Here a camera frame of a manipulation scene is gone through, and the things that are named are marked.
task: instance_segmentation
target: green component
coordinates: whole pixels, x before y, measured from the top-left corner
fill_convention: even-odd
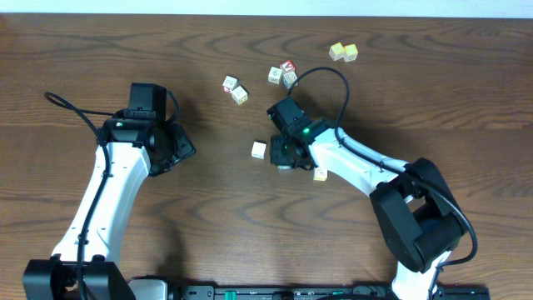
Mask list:
[[[225,292],[224,300],[237,300],[237,292]]]

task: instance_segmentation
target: red and white cube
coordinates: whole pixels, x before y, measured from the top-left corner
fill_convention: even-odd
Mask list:
[[[226,93],[232,93],[232,91],[237,87],[237,79],[226,76],[226,79],[224,79],[224,83],[222,84],[222,88],[224,88],[224,92]]]
[[[288,72],[296,71],[296,66],[289,59],[288,61],[285,61],[285,62],[281,63],[280,69],[283,70],[284,73],[288,73]]]

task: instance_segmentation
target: white background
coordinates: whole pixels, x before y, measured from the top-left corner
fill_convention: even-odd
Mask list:
[[[533,18],[533,0],[0,0],[0,12]]]

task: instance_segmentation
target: wood grain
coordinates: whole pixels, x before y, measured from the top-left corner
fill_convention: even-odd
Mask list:
[[[286,90],[267,74],[288,58],[298,73],[346,74],[343,127],[355,139],[439,166],[481,246],[473,262],[447,268],[443,283],[533,298],[532,21],[18,14],[0,24],[0,298],[24,298],[27,261],[51,253],[92,172],[91,132],[42,93],[116,111],[137,81],[177,95],[198,153],[143,183],[123,244],[126,277],[390,282],[394,257],[366,197],[334,174],[313,182],[250,157],[255,139],[276,132],[266,110]],[[357,44],[355,62],[331,61],[328,47],[339,41]],[[241,106],[222,91],[227,74],[250,93]],[[318,73],[294,95],[313,117],[334,118],[344,90]],[[469,247],[464,238],[453,256]]]

